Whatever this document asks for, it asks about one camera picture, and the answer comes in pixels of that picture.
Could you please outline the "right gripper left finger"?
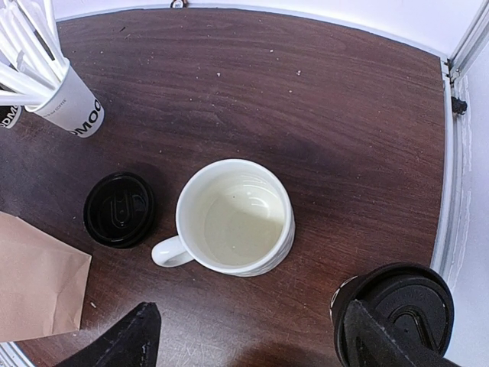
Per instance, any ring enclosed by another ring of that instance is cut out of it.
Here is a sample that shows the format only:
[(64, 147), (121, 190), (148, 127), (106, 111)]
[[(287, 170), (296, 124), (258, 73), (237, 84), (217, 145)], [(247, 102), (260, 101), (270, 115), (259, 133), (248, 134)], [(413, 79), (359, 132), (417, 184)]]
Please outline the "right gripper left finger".
[(155, 366), (161, 315), (155, 303), (142, 302), (93, 343), (59, 366)]

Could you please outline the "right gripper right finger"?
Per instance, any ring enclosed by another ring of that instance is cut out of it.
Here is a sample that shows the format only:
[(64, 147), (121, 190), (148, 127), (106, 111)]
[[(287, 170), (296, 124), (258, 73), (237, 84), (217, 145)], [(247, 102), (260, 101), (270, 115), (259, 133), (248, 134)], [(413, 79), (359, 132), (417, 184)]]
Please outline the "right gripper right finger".
[(350, 366), (454, 366), (455, 363), (404, 336), (364, 301), (349, 303), (344, 318)]

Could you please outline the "black cup lid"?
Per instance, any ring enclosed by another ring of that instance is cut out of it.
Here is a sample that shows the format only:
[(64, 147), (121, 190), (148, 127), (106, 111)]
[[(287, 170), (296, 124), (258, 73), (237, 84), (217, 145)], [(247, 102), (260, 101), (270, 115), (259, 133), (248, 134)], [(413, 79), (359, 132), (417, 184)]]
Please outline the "black cup lid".
[(350, 366), (344, 318), (353, 300), (364, 301), (404, 336), (445, 358), (455, 309), (447, 284), (436, 272), (418, 264), (393, 263), (359, 276), (357, 293), (345, 305), (334, 329), (335, 351), (343, 366)]

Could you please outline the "brown paper bag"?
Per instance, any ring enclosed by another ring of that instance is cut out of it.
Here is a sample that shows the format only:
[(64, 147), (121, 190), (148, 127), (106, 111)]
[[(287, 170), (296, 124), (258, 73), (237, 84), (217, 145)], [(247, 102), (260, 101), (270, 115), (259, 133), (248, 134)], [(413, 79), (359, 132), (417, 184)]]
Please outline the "brown paper bag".
[(1, 214), (1, 341), (80, 328), (92, 256)]

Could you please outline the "black coffee cup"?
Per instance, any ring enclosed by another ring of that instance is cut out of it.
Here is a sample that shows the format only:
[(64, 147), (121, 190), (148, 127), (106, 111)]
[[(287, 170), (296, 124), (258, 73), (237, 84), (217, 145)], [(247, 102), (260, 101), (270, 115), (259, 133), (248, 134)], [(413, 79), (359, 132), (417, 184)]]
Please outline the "black coffee cup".
[(358, 282), (360, 280), (360, 276), (355, 275), (346, 281), (343, 281), (332, 295), (329, 305), (329, 313), (335, 330), (338, 328), (337, 324), (345, 305), (356, 295)]

